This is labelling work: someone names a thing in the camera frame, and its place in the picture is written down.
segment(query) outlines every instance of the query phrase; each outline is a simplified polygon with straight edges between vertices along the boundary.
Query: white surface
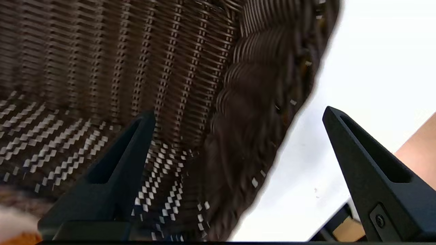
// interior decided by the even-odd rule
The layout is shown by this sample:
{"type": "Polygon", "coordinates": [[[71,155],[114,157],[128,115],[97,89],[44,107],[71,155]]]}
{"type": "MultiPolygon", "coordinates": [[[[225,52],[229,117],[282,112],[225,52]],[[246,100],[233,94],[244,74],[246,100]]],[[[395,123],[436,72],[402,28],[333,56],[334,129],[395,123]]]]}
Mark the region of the white surface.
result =
{"type": "Polygon", "coordinates": [[[0,206],[0,243],[22,232],[38,233],[37,222],[32,215],[0,206]]]}
{"type": "Polygon", "coordinates": [[[436,110],[436,1],[342,3],[312,101],[289,130],[269,183],[233,241],[307,241],[347,201],[321,121],[327,105],[392,152],[436,110]]]}

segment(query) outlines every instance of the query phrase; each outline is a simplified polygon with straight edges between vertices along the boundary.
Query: brown wicker weave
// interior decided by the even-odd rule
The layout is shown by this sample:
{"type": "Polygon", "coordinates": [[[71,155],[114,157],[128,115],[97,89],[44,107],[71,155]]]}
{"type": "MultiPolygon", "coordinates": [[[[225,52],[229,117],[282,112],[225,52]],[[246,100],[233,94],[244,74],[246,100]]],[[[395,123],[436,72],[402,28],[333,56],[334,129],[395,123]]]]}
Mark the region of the brown wicker weave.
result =
{"type": "Polygon", "coordinates": [[[226,240],[312,90],[338,1],[0,0],[0,179],[43,208],[9,187],[0,201],[43,214],[154,109],[139,236],[226,240]]]}

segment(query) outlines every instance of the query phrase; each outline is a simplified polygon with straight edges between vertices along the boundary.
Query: wicker chair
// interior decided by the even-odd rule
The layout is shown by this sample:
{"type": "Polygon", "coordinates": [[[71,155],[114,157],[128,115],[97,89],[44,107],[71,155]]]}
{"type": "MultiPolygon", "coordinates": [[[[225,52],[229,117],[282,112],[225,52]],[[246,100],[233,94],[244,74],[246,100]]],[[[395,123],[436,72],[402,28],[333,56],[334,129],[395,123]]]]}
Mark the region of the wicker chair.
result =
{"type": "Polygon", "coordinates": [[[338,12],[339,0],[0,0],[0,203],[43,215],[154,109],[137,235],[226,240],[338,12]]]}

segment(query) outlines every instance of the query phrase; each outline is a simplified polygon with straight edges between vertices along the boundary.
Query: tan object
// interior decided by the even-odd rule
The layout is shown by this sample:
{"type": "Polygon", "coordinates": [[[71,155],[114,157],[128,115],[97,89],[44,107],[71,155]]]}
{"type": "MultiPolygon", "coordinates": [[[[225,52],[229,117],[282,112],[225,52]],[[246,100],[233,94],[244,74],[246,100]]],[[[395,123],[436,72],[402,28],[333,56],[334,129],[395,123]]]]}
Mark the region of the tan object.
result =
{"type": "Polygon", "coordinates": [[[339,242],[355,242],[365,235],[360,222],[348,216],[334,231],[333,235],[339,242]]]}

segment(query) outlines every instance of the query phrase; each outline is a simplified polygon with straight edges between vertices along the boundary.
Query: brown wicker backrest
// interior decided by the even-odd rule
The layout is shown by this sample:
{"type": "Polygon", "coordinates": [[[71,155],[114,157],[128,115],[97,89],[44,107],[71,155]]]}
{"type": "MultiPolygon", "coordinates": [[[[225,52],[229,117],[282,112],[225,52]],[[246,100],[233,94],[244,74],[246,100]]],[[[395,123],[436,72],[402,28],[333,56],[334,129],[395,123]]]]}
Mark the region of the brown wicker backrest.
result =
{"type": "Polygon", "coordinates": [[[42,215],[153,109],[137,235],[226,240],[312,90],[338,11],[338,0],[0,0],[0,201],[42,215]]]}

